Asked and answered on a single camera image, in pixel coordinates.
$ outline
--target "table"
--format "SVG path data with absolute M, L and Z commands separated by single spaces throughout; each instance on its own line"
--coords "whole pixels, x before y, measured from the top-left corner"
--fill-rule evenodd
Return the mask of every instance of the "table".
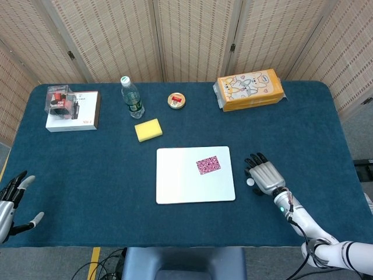
M 373 243 L 373 217 L 323 83 L 284 81 L 288 100 L 227 113 L 212 83 L 139 83 L 140 120 L 129 116 L 119 83 L 71 85 L 101 93 L 98 130 L 55 133 L 45 129 L 47 86 L 31 93 L 2 182 L 24 169 L 36 175 L 15 222 L 45 217 L 5 246 L 299 246 L 272 198 L 246 185 L 252 152 L 267 156 L 326 231 Z M 171 92 L 185 95 L 185 108 L 169 108 Z M 163 136 L 139 143 L 133 126 L 153 118 Z M 218 145 L 230 147 L 235 201 L 156 204 L 157 148 Z

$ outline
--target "white board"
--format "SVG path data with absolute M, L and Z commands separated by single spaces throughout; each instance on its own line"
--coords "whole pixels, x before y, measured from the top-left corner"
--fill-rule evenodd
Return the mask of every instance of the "white board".
M 217 157 L 220 168 L 201 174 L 198 161 Z M 157 150 L 158 204 L 235 200 L 227 146 Z

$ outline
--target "water bottle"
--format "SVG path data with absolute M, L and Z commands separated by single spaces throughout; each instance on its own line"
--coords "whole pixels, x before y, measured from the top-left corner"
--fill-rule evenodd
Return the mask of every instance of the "water bottle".
M 129 113 L 133 118 L 141 118 L 144 115 L 145 108 L 141 102 L 138 89 L 127 76 L 121 78 L 121 84 L 122 96 L 124 102 L 128 105 Z

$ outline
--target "red object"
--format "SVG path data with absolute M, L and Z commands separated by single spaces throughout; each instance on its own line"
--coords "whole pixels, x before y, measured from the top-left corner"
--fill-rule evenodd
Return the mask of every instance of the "red object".
M 173 96 L 173 101 L 181 102 L 181 100 L 182 100 L 181 98 Z
M 54 100 L 60 101 L 61 100 L 61 94 L 60 93 L 54 93 Z

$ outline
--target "robotic arm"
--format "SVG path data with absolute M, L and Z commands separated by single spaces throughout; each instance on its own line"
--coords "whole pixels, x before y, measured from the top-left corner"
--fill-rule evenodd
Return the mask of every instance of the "robotic arm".
M 306 238 L 301 249 L 304 258 L 309 256 L 309 265 L 320 268 L 340 267 L 373 275 L 373 244 L 338 242 L 309 215 L 286 187 L 285 179 L 263 154 L 250 156 L 252 159 L 245 159 L 249 164 L 245 172 L 258 185 L 256 193 L 271 195 L 298 235 Z
M 29 223 L 14 226 L 13 218 L 23 193 L 35 180 L 35 176 L 29 176 L 22 181 L 26 174 L 27 171 L 20 173 L 17 177 L 11 179 L 8 185 L 0 191 L 0 244 L 6 242 L 9 236 L 33 229 L 44 216 L 44 212 L 40 212 Z

